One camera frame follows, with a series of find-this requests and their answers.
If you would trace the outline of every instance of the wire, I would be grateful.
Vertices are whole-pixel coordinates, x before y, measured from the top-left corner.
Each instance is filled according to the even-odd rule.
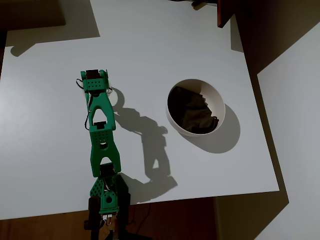
[[[140,228],[142,227],[142,225],[144,224],[145,220],[147,219],[147,217],[149,217],[150,214],[150,209],[151,209],[151,203],[149,203],[149,209],[148,209],[148,213],[146,214],[146,216],[144,217],[144,219],[142,220],[142,222],[140,223],[140,226],[138,227],[138,230],[136,231],[136,234],[139,233]]]
[[[84,89],[84,87],[81,86],[81,85],[78,83],[78,81],[82,82],[82,84],[83,84],[83,81],[82,81],[81,79],[77,78],[77,79],[75,80],[75,83],[78,85],[79,88]]]
[[[110,226],[110,224],[111,224],[111,217],[107,217],[107,219],[105,220],[105,225]]]
[[[114,91],[114,90],[113,90],[111,87],[109,87],[108,90],[106,91],[106,93],[107,93],[107,94],[112,94],[113,91]]]
[[[94,98],[94,97],[90,94],[90,96],[89,96],[89,103],[88,103],[88,114],[86,115],[85,122],[84,122],[84,127],[85,127],[85,129],[87,129],[88,131],[90,131],[90,129],[87,128],[87,122],[88,122],[88,118],[89,118],[89,113],[91,112],[91,111],[90,111],[90,107],[91,107],[93,98]]]
[[[110,188],[108,187],[108,185],[107,185],[107,183],[106,183],[106,180],[103,179],[103,181],[104,181],[105,188],[106,188],[106,190],[104,190],[104,191],[109,191],[109,192],[110,192]]]

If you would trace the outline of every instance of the mounting hole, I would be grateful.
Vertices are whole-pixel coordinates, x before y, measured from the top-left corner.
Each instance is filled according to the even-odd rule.
[[[108,147],[108,143],[107,142],[100,143],[100,149],[106,149],[107,147]]]
[[[112,202],[112,198],[108,196],[108,197],[106,198],[106,202],[107,202],[108,204],[111,203],[111,202]]]

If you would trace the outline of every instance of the white bowl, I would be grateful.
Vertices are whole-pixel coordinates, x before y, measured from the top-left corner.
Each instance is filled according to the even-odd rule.
[[[226,115],[226,106],[225,103],[219,94],[219,92],[211,86],[209,83],[205,81],[201,81],[198,79],[186,79],[183,81],[178,82],[176,85],[173,86],[173,88],[170,90],[169,94],[175,87],[181,87],[184,89],[187,89],[189,91],[192,91],[197,94],[201,94],[203,98],[205,98],[205,102],[207,103],[208,108],[211,110],[212,114],[211,116],[216,116],[219,119],[217,127],[209,133],[204,134],[196,134],[189,132],[187,130],[184,130],[182,127],[180,127],[171,117],[169,109],[168,109],[168,101],[166,104],[166,116],[175,130],[177,130],[179,133],[189,136],[189,137],[199,137],[204,135],[210,135],[214,134],[214,132],[221,126],[225,119]]]

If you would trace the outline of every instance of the white wall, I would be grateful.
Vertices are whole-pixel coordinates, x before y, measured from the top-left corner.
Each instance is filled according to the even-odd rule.
[[[257,240],[320,239],[320,23],[258,74],[289,204]]]

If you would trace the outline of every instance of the green 3d-printed link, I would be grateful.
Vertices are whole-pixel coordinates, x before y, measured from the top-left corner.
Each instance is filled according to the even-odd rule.
[[[100,70],[100,77],[87,79],[86,72],[81,71],[83,89],[85,92],[88,109],[89,131],[91,138],[91,168],[93,176],[100,177],[100,163],[104,157],[108,157],[113,164],[114,172],[121,172],[120,154],[114,142],[113,131],[116,129],[115,114],[107,95],[109,89],[108,73]],[[107,118],[107,123],[103,126],[94,124],[96,110],[102,110]]]

